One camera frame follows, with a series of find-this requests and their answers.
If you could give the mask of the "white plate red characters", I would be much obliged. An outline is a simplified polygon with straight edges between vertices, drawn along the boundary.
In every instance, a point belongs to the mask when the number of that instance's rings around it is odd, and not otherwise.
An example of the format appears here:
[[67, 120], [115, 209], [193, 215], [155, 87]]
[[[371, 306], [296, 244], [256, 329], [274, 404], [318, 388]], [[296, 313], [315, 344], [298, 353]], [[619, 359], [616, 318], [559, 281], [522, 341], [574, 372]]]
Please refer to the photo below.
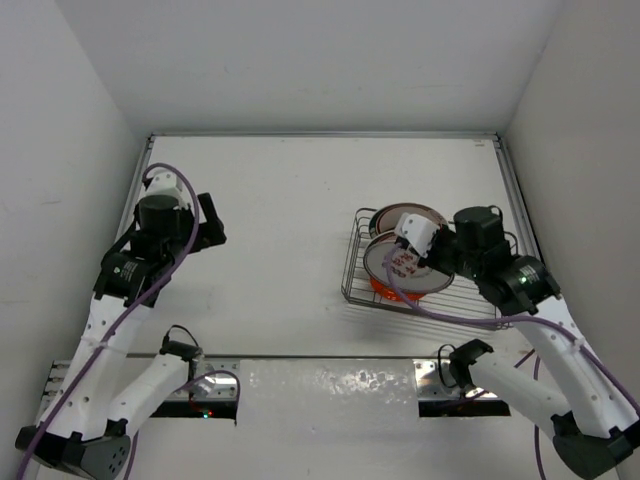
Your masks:
[[[387, 232], [375, 237], [366, 247], [363, 266], [371, 279], [391, 287], [386, 269], [386, 257], [396, 241], [396, 236]], [[453, 276], [440, 273], [430, 267], [419, 267], [417, 254], [400, 248], [391, 258], [391, 275], [396, 285], [406, 294], [431, 294], [451, 285]]]

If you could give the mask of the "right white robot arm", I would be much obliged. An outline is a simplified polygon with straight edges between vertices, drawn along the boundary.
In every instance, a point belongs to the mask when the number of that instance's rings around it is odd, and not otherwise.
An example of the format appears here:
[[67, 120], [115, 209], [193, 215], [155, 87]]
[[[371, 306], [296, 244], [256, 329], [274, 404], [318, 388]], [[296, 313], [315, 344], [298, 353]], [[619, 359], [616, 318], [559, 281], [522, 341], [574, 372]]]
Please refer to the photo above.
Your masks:
[[600, 477], [638, 449], [638, 402], [597, 357], [545, 265], [512, 251], [494, 207], [465, 208], [455, 214], [452, 227], [413, 215], [400, 233], [421, 266], [472, 281], [501, 315], [471, 323], [514, 327], [557, 385], [541, 384], [474, 340], [451, 356], [459, 387], [499, 395], [547, 436], [581, 479]]

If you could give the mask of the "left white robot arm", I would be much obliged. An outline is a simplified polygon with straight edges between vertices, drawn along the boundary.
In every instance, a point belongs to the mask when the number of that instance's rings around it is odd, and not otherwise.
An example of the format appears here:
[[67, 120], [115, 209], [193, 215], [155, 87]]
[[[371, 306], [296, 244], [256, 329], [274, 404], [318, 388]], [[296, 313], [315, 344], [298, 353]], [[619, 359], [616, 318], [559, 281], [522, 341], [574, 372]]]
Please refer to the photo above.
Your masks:
[[140, 426], [194, 378], [201, 349], [166, 340], [151, 365], [116, 390], [133, 340], [176, 267], [226, 241], [210, 194], [198, 195], [197, 205], [192, 212], [175, 194], [138, 201], [132, 223], [101, 260], [85, 330], [62, 384], [36, 423], [17, 434], [24, 464], [36, 461], [84, 479], [117, 478]]

